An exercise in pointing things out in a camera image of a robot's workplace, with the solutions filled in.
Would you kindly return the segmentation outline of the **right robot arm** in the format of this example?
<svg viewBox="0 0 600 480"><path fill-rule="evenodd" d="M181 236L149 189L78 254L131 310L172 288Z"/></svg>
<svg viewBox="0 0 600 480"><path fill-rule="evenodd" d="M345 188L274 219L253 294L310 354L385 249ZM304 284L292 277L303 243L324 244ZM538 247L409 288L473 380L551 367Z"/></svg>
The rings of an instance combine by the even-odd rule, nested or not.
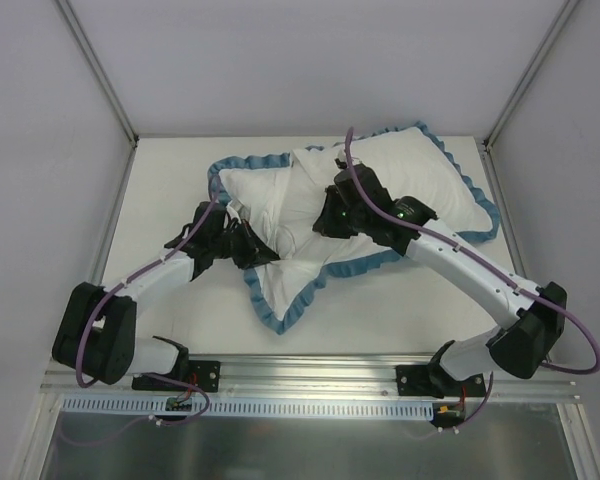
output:
<svg viewBox="0 0 600 480"><path fill-rule="evenodd" d="M441 275L496 323L483 334L445 343L426 365L407 374L413 394L453 395L470 377L492 370L533 377L564 331L562 287L554 282L540 287L491 264L429 206L412 196L391 198L363 164L341 170L325 193L315 232L329 238L370 237Z"/></svg>

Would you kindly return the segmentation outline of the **blue patterned pillowcase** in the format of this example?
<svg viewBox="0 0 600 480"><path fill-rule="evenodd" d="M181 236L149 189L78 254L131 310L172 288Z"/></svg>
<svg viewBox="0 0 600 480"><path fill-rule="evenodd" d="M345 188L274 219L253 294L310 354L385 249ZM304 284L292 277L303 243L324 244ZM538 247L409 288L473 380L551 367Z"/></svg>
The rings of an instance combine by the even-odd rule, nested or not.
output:
<svg viewBox="0 0 600 480"><path fill-rule="evenodd" d="M497 207L424 123L360 137L352 142L351 155L374 170L392 197L420 200L465 241L482 244L496 238ZM244 274L257 317L277 334L296 324L329 278L364 275L401 258L366 235L332 239L312 231L325 189L345 160L344 146L337 143L230 156L208 169L209 178L221 183L220 203L248 207L250 226L280 256Z"/></svg>

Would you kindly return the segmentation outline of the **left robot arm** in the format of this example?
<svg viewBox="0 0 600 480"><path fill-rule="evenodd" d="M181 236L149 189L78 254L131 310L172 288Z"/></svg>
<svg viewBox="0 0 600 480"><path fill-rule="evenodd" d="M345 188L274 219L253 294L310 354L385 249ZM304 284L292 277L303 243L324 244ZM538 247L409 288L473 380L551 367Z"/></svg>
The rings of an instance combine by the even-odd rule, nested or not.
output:
<svg viewBox="0 0 600 480"><path fill-rule="evenodd" d="M113 284L82 282L72 290L52 357L74 369L82 388L97 382L113 385L126 375L153 378L168 390L184 387L188 348L164 337L139 337L139 317L218 259L231 259L247 270L278 258L248 221L216 201L202 202L156 259Z"/></svg>

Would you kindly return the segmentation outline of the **white pillow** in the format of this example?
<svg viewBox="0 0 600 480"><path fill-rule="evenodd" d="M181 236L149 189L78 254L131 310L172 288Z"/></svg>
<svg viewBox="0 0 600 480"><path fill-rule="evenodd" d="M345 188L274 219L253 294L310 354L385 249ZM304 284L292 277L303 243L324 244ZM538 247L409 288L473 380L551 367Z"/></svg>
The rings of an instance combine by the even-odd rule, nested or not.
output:
<svg viewBox="0 0 600 480"><path fill-rule="evenodd" d="M329 278L400 260L434 221L471 244L499 229L495 205L423 124L331 147L230 156L208 174L248 241L241 268L252 306L278 333Z"/></svg>

